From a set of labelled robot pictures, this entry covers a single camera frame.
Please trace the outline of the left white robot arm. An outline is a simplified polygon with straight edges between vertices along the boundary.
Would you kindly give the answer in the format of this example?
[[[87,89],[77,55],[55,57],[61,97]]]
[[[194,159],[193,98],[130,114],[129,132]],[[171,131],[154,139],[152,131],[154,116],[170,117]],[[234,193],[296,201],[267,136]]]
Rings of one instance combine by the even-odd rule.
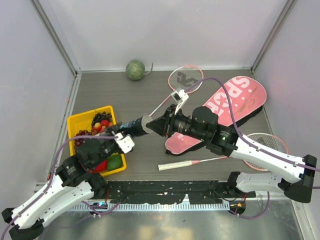
[[[34,240],[77,203],[102,199],[108,185],[96,168],[113,154],[126,154],[135,146],[132,134],[119,123],[98,135],[79,135],[72,140],[82,143],[76,146],[74,155],[52,169],[49,181],[22,205],[2,211],[8,224],[4,232],[11,239]]]

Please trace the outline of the black shuttlecock tube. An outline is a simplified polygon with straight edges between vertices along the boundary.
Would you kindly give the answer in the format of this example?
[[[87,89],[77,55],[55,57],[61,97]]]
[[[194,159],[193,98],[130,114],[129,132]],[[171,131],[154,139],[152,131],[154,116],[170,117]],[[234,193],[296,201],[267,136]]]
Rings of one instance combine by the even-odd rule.
[[[131,135],[133,138],[147,135],[142,129],[142,117],[136,118],[127,123],[122,123],[120,133]]]

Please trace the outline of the green lime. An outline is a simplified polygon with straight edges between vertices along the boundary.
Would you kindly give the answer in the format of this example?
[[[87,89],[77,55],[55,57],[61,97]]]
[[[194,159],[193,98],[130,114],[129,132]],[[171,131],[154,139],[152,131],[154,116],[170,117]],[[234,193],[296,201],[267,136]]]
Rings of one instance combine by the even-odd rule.
[[[110,158],[108,158],[106,169],[108,171],[113,171],[113,170],[121,168],[122,166],[123,166],[122,157],[120,154],[116,154],[116,155],[112,155]]]

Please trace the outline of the pink racket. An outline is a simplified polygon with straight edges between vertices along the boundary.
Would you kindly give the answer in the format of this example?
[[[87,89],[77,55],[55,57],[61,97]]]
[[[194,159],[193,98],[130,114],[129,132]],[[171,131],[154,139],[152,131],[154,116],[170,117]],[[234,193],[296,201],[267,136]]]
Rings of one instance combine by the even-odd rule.
[[[248,135],[248,137],[251,140],[254,140],[255,142],[258,142],[259,144],[262,144],[266,147],[269,147],[271,149],[274,149],[276,151],[279,151],[284,154],[288,154],[289,150],[286,144],[277,136],[269,134],[269,133],[251,133]],[[209,162],[209,161],[215,161],[215,160],[220,160],[224,159],[226,156],[222,157],[215,157],[215,158],[208,158],[208,159],[202,159],[202,160],[185,160],[185,161],[180,161],[180,162],[174,162],[174,163],[167,163],[167,164],[159,164],[158,165],[158,170],[159,171],[166,171],[166,170],[171,170],[171,169],[178,169],[178,168],[183,168],[183,167],[189,167],[195,164],[199,164],[202,162]],[[254,169],[256,171],[260,172],[266,172],[268,171],[267,169],[258,166],[252,162],[249,162],[247,160],[243,160],[243,162],[250,167],[251,169]]]
[[[174,70],[168,77],[168,85],[175,91],[183,89],[190,94],[200,88],[202,83],[197,83],[204,78],[203,71],[194,65],[184,65]]]

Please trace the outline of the pink racket bag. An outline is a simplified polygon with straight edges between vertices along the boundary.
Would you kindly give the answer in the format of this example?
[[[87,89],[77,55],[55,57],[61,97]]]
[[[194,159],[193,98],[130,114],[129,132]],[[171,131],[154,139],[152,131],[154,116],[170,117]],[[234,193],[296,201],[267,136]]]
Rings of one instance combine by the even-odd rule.
[[[247,76],[233,77],[224,84],[224,87],[228,91],[232,113],[238,127],[257,115],[267,99],[265,88],[256,80]],[[227,95],[223,88],[215,92],[203,105],[218,115],[220,125],[234,126]],[[166,140],[164,145],[167,155],[181,156],[203,148],[205,143],[176,132]]]

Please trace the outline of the red apple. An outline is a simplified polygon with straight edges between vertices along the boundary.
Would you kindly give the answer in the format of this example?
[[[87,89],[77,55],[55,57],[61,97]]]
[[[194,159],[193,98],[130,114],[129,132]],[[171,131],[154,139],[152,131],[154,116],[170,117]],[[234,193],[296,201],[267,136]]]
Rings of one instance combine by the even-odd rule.
[[[107,168],[107,164],[108,164],[108,162],[105,160],[105,161],[103,161],[100,165],[98,165],[95,169],[94,169],[94,171],[95,172],[103,172],[106,168]]]

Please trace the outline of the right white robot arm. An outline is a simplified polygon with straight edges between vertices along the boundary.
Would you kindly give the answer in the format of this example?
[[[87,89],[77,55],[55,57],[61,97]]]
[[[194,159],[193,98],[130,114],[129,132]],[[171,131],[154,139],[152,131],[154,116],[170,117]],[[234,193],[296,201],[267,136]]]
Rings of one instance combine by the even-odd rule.
[[[212,153],[259,165],[270,173],[246,174],[232,172],[226,185],[227,193],[238,197],[252,191],[279,192],[291,200],[310,203],[317,159],[286,154],[250,139],[236,127],[218,123],[218,115],[208,107],[197,107],[191,117],[183,115],[172,104],[163,114],[146,124],[159,136],[171,137],[173,133],[200,140]]]

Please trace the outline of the yellow plastic tray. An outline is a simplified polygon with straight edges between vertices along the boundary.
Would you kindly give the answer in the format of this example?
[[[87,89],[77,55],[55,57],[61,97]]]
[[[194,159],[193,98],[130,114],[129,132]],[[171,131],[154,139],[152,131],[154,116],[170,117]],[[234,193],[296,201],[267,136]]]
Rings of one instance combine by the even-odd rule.
[[[74,114],[68,117],[67,119],[67,129],[68,129],[68,138],[75,137],[76,134],[79,133],[80,130],[92,130],[92,120],[94,116],[98,113],[106,112],[107,114],[111,114],[111,123],[115,125],[117,123],[116,115],[114,109],[111,105],[107,105],[104,107],[92,109],[89,111],[85,111],[82,113]],[[103,177],[107,177],[109,175],[117,174],[123,172],[127,168],[127,162],[124,154],[119,154],[121,157],[122,164],[119,168],[108,171],[107,168],[104,171],[100,171],[100,175]]]

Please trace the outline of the dark grape bunch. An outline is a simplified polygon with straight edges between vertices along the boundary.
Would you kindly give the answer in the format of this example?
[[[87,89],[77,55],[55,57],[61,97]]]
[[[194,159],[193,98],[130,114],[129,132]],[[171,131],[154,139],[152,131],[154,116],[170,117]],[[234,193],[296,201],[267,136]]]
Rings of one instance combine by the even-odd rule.
[[[110,112],[98,112],[92,119],[91,126],[93,127],[96,123],[108,127],[112,123],[112,114]]]

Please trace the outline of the green melon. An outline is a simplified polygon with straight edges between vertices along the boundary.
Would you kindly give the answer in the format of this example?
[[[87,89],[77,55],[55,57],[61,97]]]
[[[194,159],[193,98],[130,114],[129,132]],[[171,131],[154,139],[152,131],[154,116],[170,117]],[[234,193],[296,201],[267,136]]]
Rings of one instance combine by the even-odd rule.
[[[145,65],[142,63],[142,61],[133,59],[126,65],[125,73],[131,81],[139,81],[145,75],[151,73],[153,71],[153,67],[154,64],[152,63],[150,70],[146,71]]]

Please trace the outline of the red strawberries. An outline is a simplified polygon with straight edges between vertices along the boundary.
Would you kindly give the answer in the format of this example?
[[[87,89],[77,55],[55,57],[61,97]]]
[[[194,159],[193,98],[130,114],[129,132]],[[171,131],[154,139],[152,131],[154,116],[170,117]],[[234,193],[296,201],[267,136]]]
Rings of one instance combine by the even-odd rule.
[[[112,125],[112,122],[108,120],[102,120],[101,122],[97,122],[93,125],[92,131],[96,133],[101,133],[105,130],[105,128],[110,127]]]

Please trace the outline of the clear tube lid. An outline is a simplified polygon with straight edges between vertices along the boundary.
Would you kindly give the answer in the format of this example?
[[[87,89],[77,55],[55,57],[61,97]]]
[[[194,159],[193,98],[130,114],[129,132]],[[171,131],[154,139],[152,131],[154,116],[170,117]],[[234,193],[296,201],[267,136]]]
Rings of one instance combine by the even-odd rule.
[[[149,115],[144,115],[141,119],[141,126],[142,126],[142,130],[146,133],[146,134],[152,134],[153,131],[147,127],[147,124],[149,122],[151,122],[153,120],[153,118]]]

